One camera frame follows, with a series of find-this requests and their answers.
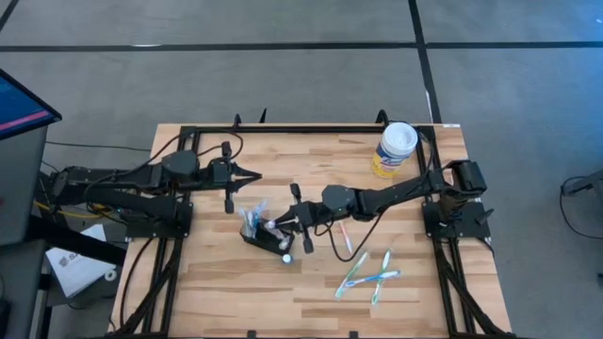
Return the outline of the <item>grey cabinet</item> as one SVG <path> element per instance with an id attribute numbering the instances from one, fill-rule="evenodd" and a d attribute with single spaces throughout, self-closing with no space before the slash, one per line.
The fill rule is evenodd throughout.
<path id="1" fill-rule="evenodd" d="M 0 140 L 0 247 L 25 239 L 47 128 Z"/>

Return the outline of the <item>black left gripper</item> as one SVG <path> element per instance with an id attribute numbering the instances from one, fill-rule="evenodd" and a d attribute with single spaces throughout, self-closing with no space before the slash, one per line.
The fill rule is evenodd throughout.
<path id="1" fill-rule="evenodd" d="M 233 214 L 235 205 L 233 201 L 233 186 L 231 173 L 231 155 L 232 149 L 229 141 L 223 141 L 220 145 L 221 156 L 212 159 L 209 162 L 211 169 L 212 184 L 217 188 L 223 188 L 225 191 L 224 209 L 227 214 Z M 261 173 L 248 169 L 243 169 L 237 164 L 233 165 L 233 174 L 239 178 L 234 180 L 234 189 L 241 189 L 243 186 L 260 180 Z"/>

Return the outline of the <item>black wire caddy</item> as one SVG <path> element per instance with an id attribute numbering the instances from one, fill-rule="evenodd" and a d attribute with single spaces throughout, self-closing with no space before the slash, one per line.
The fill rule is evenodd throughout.
<path id="1" fill-rule="evenodd" d="M 284 254 L 289 254 L 291 247 L 293 245 L 293 241 L 295 240 L 295 235 L 291 235 L 289 237 L 286 237 L 285 239 L 288 240 L 289 244 L 288 247 L 285 250 L 280 250 L 279 249 L 279 244 L 282 240 L 278 239 L 276 236 L 270 234 L 268 231 L 266 231 L 263 228 L 263 223 L 257 225 L 257 231 L 255 234 L 254 238 L 248 237 L 248 236 L 244 236 L 240 233 L 242 239 L 250 245 L 253 245 L 261 250 L 266 250 L 268 252 L 271 252 L 273 254 L 277 254 L 280 256 L 283 256 Z"/>

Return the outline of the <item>black stand beam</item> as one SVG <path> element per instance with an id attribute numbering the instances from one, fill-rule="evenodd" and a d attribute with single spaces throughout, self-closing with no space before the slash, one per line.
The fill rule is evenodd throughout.
<path id="1" fill-rule="evenodd" d="M 29 217 L 26 238 L 44 240 L 51 248 L 67 250 L 116 266 L 122 266 L 126 256 L 125 249 L 36 216 Z"/>

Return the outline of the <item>orange toothbrush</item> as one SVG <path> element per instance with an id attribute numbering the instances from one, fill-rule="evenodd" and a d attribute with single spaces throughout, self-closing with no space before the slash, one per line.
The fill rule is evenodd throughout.
<path id="1" fill-rule="evenodd" d="M 346 249 L 348 250 L 348 252 L 350 254 L 353 254 L 354 253 L 354 246 L 352 244 L 351 238 L 350 238 L 350 236 L 348 234 L 348 231 L 347 231 L 347 229 L 345 227 L 344 222 L 343 221 L 339 221 L 338 222 L 338 226 L 339 226 L 340 232 L 342 233 L 342 235 L 344 237 L 345 244 L 346 244 Z"/>

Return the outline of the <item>monitor with blue screen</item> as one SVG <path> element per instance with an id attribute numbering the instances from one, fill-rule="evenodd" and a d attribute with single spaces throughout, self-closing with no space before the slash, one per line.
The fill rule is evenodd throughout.
<path id="1" fill-rule="evenodd" d="M 0 140 L 62 120 L 62 115 L 0 68 Z"/>

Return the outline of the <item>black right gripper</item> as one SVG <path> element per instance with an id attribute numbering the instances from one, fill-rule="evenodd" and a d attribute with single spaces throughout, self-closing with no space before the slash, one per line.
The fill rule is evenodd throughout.
<path id="1" fill-rule="evenodd" d="M 298 184 L 291 184 L 290 191 L 293 195 L 294 204 L 291 210 L 276 218 L 277 228 L 286 232 L 298 232 L 302 235 L 302 245 L 305 253 L 314 252 L 314 243 L 309 234 L 309 228 L 320 223 L 319 203 L 302 201 L 302 194 Z"/>

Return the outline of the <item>white paper booklet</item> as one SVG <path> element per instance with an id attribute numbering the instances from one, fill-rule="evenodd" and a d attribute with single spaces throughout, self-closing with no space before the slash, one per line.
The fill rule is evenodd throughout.
<path id="1" fill-rule="evenodd" d="M 106 242 L 103 224 L 94 224 L 80 233 Z M 116 265 L 74 252 L 50 247 L 45 255 L 60 290 L 66 298 L 76 296 L 102 278 L 113 280 L 117 277 Z"/>

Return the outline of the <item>Lysol wipes canister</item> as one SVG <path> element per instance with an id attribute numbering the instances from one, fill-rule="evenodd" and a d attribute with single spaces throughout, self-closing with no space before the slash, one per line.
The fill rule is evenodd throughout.
<path id="1" fill-rule="evenodd" d="M 371 161 L 371 168 L 380 177 L 395 177 L 401 164 L 416 149 L 419 136 L 416 129 L 406 122 L 389 124 L 382 133 Z"/>

